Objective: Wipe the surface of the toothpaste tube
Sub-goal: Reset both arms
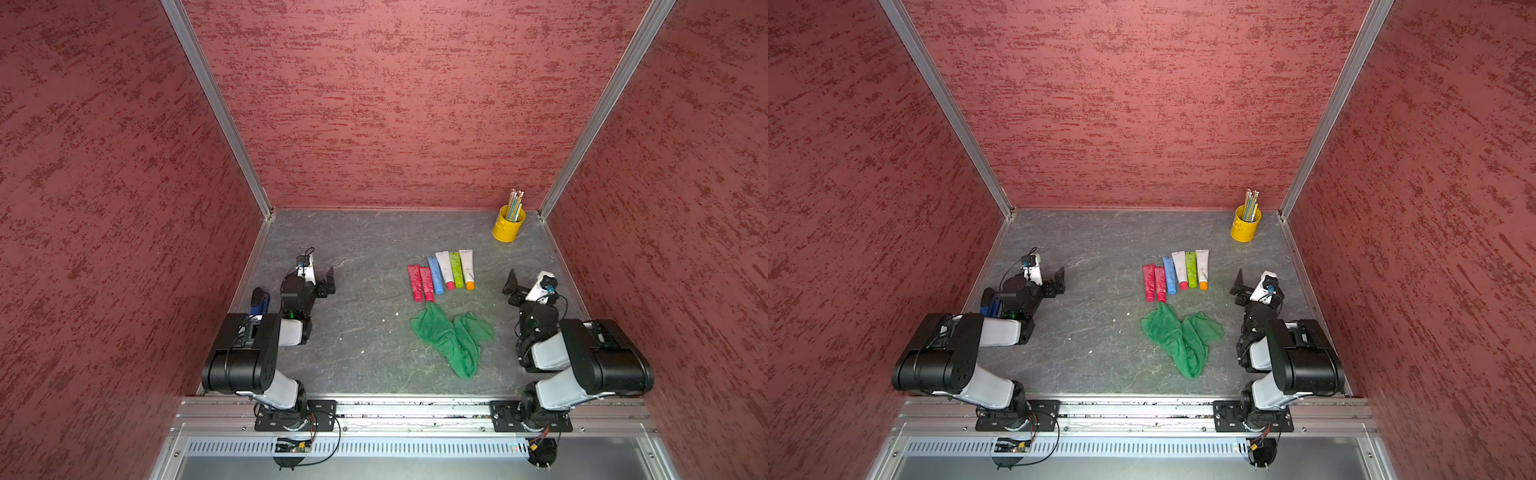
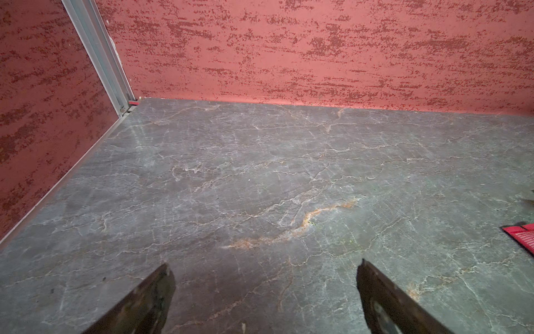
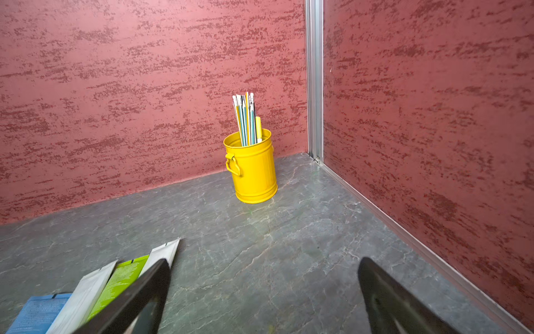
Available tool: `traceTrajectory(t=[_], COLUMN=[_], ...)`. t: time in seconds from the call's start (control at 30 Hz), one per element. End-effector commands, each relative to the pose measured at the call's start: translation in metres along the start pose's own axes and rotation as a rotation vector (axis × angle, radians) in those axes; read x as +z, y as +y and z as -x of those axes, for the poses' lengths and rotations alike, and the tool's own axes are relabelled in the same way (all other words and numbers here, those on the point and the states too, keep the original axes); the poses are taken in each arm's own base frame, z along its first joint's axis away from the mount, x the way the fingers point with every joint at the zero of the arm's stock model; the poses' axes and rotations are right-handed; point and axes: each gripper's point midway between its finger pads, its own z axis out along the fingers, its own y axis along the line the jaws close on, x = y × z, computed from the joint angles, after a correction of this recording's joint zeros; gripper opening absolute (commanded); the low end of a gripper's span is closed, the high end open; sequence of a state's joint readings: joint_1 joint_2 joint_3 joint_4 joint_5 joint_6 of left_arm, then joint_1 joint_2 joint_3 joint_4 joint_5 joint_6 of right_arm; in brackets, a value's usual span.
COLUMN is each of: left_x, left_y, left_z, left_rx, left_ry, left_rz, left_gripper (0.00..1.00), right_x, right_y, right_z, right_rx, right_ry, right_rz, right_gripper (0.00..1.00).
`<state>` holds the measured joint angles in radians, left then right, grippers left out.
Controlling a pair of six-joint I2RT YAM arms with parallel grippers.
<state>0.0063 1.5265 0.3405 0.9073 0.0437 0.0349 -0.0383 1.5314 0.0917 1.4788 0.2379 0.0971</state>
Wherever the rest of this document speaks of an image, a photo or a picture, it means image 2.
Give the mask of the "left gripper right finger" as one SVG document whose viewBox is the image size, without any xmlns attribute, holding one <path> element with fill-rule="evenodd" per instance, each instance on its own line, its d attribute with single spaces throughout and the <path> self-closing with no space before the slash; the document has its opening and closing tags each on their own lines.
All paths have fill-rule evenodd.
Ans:
<svg viewBox="0 0 534 334">
<path fill-rule="evenodd" d="M 372 333 L 453 333 L 371 262 L 362 261 L 356 280 L 364 318 Z"/>
</svg>

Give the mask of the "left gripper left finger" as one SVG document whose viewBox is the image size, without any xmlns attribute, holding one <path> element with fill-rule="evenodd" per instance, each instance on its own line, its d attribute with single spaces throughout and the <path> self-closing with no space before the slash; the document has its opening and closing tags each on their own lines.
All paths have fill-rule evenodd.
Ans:
<svg viewBox="0 0 534 334">
<path fill-rule="evenodd" d="M 164 263 L 84 332 L 160 333 L 175 289 L 174 274 Z"/>
</svg>

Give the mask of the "dark red tube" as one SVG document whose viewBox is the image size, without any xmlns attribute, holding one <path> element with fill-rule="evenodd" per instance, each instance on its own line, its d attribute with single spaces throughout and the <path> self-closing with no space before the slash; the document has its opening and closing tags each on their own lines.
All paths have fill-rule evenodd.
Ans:
<svg viewBox="0 0 534 334">
<path fill-rule="evenodd" d="M 514 239 L 523 249 L 527 250 L 532 256 L 534 255 L 533 239 L 534 224 L 520 221 L 515 225 L 505 225 L 501 230 L 509 237 Z"/>
</svg>

